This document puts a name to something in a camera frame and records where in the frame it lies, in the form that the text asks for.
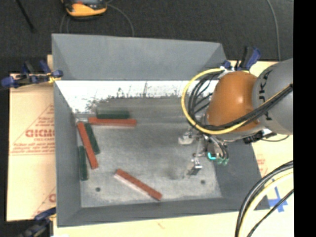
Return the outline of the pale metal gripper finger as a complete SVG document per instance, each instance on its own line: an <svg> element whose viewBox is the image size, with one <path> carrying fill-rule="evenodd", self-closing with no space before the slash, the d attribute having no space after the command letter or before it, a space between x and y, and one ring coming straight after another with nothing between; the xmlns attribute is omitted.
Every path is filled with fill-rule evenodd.
<svg viewBox="0 0 316 237"><path fill-rule="evenodd" d="M202 165L198 158L192 158L187 166L186 176L196 176L202 170Z"/></svg>
<svg viewBox="0 0 316 237"><path fill-rule="evenodd" d="M198 136L198 133L193 129L186 130L180 137L178 137L179 145L190 145Z"/></svg>

